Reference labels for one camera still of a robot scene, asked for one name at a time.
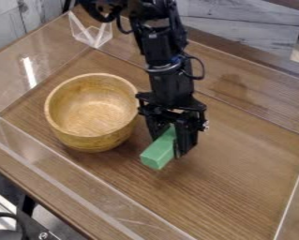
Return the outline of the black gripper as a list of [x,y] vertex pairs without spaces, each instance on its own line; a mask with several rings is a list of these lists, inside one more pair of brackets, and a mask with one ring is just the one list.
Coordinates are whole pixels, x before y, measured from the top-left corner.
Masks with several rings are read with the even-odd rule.
[[138,92],[138,113],[145,117],[149,136],[156,140],[169,124],[174,126],[177,157],[188,153],[197,143],[197,131],[207,125],[207,105],[193,97],[193,76],[191,64],[169,67],[149,67],[149,91]]

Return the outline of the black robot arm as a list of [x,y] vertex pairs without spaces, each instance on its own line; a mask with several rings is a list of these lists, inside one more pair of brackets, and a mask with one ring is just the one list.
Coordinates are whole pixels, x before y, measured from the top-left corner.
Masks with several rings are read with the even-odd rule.
[[193,98],[193,83],[204,79],[192,73],[195,56],[185,53],[188,32],[181,24],[176,0],[77,0],[100,23],[116,23],[120,33],[133,35],[145,59],[149,90],[134,95],[149,135],[157,139],[174,129],[173,151],[182,156],[197,144],[207,128],[207,105]]

